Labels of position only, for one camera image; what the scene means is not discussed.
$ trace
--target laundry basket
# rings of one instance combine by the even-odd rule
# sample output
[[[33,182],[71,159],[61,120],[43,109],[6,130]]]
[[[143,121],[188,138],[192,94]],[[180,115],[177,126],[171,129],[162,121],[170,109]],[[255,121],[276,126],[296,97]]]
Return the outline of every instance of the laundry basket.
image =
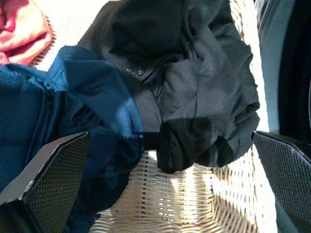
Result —
[[[107,1],[36,2],[48,17],[54,37],[32,65],[48,70],[58,50],[76,45]],[[268,131],[254,3],[230,0],[230,6],[242,40],[254,55],[250,69],[261,105],[258,129]],[[157,168],[156,152],[147,151],[120,199],[101,215],[90,232],[277,232],[274,195],[254,146],[225,167],[194,164],[170,175]]]

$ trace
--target navy blue clothing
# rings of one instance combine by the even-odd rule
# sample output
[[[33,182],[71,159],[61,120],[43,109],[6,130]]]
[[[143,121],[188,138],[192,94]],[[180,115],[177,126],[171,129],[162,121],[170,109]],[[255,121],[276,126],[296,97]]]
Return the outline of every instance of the navy blue clothing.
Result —
[[[23,130],[31,135],[33,128],[40,129],[36,134],[42,140],[31,141],[36,148],[28,153],[29,158],[41,146],[57,138],[82,131],[90,133],[81,187],[68,223],[71,232],[81,232],[81,225],[89,228],[92,221],[85,223],[86,216],[107,209],[116,202],[128,183],[129,172],[144,152],[142,123],[123,76],[111,63],[99,59],[100,56],[82,47],[63,47],[48,72],[15,64],[0,69],[1,74],[15,77],[7,81],[9,85],[16,86],[15,82],[22,79],[38,93],[36,96],[27,93],[21,96],[37,103],[33,110],[34,121],[38,120],[40,109],[46,116],[37,125],[28,127],[23,115],[16,115],[11,109],[6,110],[5,116],[1,113],[1,117],[8,119],[14,115],[23,125]],[[42,93],[48,99],[45,102],[42,102]],[[0,98],[7,105],[16,105],[16,99],[5,93]],[[28,109],[29,105],[20,104],[17,112]],[[1,122],[1,131],[10,134],[10,129],[18,131],[16,125],[8,128]],[[22,164],[29,162],[24,158],[20,160]],[[23,168],[20,166],[15,175]]]
[[[0,192],[45,144],[50,96],[27,77],[0,70]]]

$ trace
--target folded clothes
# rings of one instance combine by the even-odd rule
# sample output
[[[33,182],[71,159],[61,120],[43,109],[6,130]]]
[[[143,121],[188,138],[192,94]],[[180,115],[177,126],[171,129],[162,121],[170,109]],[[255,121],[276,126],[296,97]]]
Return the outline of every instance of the folded clothes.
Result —
[[[89,131],[70,232],[90,228],[90,216],[117,201],[144,152],[142,123],[124,78],[99,58],[82,47],[63,47],[48,72],[0,68],[0,192],[44,144]]]
[[[229,0],[111,1],[79,45],[125,76],[164,171],[224,166],[250,148],[259,100]]]
[[[48,22],[32,0],[0,1],[0,66],[29,65],[51,40]]]

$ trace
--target red cloth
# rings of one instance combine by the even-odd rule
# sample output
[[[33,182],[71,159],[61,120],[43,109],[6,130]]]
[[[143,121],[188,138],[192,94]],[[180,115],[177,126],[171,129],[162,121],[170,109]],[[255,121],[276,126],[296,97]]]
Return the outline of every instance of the red cloth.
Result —
[[[0,0],[0,66],[29,65],[51,40],[48,22],[31,0]]]

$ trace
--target black clothing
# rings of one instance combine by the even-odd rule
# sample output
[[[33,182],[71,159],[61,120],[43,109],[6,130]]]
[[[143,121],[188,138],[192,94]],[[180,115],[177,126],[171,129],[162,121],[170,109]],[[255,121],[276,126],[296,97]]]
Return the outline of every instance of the black clothing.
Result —
[[[224,166],[251,146],[259,122],[252,53],[229,0],[112,1],[79,45],[125,75],[145,131],[159,133],[164,171]]]

